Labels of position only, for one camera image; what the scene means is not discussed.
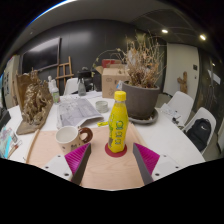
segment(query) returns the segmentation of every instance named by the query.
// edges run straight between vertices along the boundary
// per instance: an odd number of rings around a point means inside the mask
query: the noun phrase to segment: ceiling light
[[[204,34],[200,35],[200,38],[201,38],[202,40],[206,40],[206,36],[205,36]]]
[[[168,30],[162,30],[163,33],[168,33]]]
[[[47,13],[47,12],[49,12],[49,11],[51,11],[52,9],[55,9],[55,8],[57,8],[57,7],[60,7],[60,6],[62,6],[62,5],[65,5],[65,4],[68,4],[68,3],[70,3],[70,2],[74,2],[74,1],[77,1],[77,0],[65,0],[65,1],[63,1],[63,2],[61,2],[61,3],[58,3],[57,5],[55,5],[55,6],[53,6],[53,7],[51,7],[51,8],[49,8],[48,10],[46,10],[45,12],[43,12],[42,14],[40,14],[36,19],[34,19],[32,22],[34,22],[35,20],[37,20],[39,17],[41,17],[42,15],[44,15],[45,13]]]

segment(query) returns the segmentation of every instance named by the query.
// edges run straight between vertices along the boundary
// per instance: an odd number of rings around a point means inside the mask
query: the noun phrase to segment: yellow bottle
[[[115,103],[108,124],[110,129],[108,148],[113,152],[121,152],[125,147],[125,136],[128,127],[128,112],[125,105],[126,92],[114,93]]]

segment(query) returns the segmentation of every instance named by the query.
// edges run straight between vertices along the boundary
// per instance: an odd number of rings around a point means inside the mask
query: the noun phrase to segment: white chair
[[[177,91],[171,100],[167,103],[169,107],[177,111],[181,115],[183,124],[187,122],[193,107],[194,100],[187,94]]]
[[[212,138],[212,135],[214,133],[214,130],[215,130],[215,126],[216,126],[216,120],[214,118],[214,116],[208,111],[206,110],[204,107],[200,107],[199,110],[197,111],[197,113],[194,115],[194,117],[188,122],[188,124],[182,129],[182,131],[188,131],[192,125],[194,124],[194,122],[197,120],[197,119],[200,119],[200,118],[204,118],[204,119],[208,119],[211,123],[211,134],[209,136],[209,139],[207,141],[207,146]],[[206,148],[201,151],[201,154],[204,154]]]
[[[78,78],[68,79],[65,86],[64,95],[69,95],[78,91]]]

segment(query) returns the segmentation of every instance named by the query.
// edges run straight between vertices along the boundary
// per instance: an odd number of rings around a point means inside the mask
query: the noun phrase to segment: white mug
[[[87,137],[81,139],[81,134],[86,133]],[[73,126],[65,126],[56,133],[56,141],[64,154],[67,154],[74,149],[88,143],[93,137],[93,133],[89,128],[76,128]]]

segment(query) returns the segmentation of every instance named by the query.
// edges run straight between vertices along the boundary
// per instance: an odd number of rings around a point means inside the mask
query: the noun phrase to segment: dried plant
[[[120,48],[108,51],[117,51],[117,57],[121,60],[122,64],[126,64],[128,74],[130,75],[129,85],[142,87],[142,88],[156,88],[156,82],[162,75],[164,66],[160,69],[164,52],[159,52],[159,45],[157,36],[149,37],[144,33],[142,40],[137,38],[134,41],[127,40],[127,52],[125,53]]]

